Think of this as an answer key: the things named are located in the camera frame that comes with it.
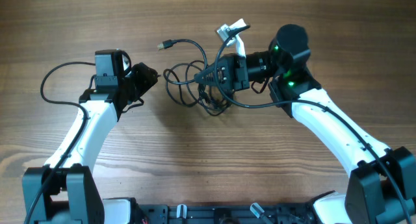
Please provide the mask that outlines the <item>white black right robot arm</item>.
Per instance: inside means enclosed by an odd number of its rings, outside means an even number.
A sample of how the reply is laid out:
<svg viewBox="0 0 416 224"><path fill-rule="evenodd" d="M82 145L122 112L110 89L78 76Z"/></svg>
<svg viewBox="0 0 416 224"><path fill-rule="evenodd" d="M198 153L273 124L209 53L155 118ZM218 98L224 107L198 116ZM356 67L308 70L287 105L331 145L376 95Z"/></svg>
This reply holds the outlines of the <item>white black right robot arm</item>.
<svg viewBox="0 0 416 224"><path fill-rule="evenodd" d="M282 26L263 52L246 54L240 33L248 26L223 25L217 33L224 47L215 61L195 76L224 97L265 81L272 104L306 126L338 159L348 175L346 193L315 199L311 210L319 223L398 223L415 214L415 157L391 149L351 120L307 68L311 51L303 27Z"/></svg>

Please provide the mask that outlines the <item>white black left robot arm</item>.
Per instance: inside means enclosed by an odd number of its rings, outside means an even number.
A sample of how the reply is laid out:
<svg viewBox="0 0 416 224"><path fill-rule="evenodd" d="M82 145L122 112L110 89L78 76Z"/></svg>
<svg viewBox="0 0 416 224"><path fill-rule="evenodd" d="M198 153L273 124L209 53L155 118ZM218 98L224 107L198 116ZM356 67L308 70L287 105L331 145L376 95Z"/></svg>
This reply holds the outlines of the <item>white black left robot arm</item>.
<svg viewBox="0 0 416 224"><path fill-rule="evenodd" d="M41 167L22 178L26 223L145 223L134 198L102 199L92 172L102 145L122 114L144 104L159 78L119 49L96 51L96 73L74 106L78 113L64 141Z"/></svg>

